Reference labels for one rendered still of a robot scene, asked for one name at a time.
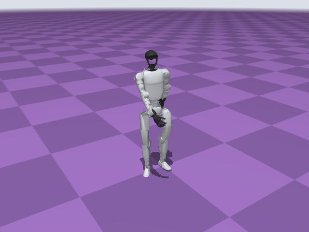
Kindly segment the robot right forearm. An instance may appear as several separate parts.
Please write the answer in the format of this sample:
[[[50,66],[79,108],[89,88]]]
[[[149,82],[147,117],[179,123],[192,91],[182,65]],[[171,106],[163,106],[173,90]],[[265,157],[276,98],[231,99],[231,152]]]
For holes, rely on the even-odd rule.
[[[148,98],[145,99],[143,93],[141,93],[140,96],[143,104],[146,107],[146,110],[148,111],[149,115],[152,116],[154,113],[152,112],[153,106],[151,105],[150,100]]]

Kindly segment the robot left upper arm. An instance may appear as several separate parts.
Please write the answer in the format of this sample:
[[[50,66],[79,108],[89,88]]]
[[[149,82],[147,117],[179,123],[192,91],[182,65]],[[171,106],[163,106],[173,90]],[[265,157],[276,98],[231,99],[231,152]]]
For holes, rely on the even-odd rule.
[[[171,88],[168,84],[170,72],[167,69],[162,69],[162,71],[164,73],[164,91],[168,91]]]

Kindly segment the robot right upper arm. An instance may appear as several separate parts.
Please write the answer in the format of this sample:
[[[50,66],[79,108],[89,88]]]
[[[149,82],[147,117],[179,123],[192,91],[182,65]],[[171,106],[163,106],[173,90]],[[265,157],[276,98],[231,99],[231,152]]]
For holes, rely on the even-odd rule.
[[[147,91],[145,91],[142,79],[143,79],[143,72],[137,73],[134,76],[134,80],[137,84],[137,87],[138,87],[140,94],[143,93],[144,98],[146,99],[146,98],[149,97],[149,93]]]

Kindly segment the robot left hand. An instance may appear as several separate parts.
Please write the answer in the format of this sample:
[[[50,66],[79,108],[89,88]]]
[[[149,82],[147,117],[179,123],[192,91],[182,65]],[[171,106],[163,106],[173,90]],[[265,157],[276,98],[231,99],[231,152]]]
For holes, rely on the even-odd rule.
[[[164,101],[166,100],[166,98],[164,98],[163,100],[162,99],[160,99],[159,101],[159,103],[160,103],[160,105],[161,105],[161,108],[164,106]]]

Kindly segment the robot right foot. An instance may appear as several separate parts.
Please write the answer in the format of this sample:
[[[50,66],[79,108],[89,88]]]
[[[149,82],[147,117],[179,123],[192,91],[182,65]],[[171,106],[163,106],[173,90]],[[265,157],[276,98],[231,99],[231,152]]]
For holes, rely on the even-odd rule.
[[[148,169],[148,166],[147,168],[144,169],[144,172],[143,172],[144,177],[148,177],[150,175],[150,169],[151,169],[150,165],[149,165],[149,169]]]

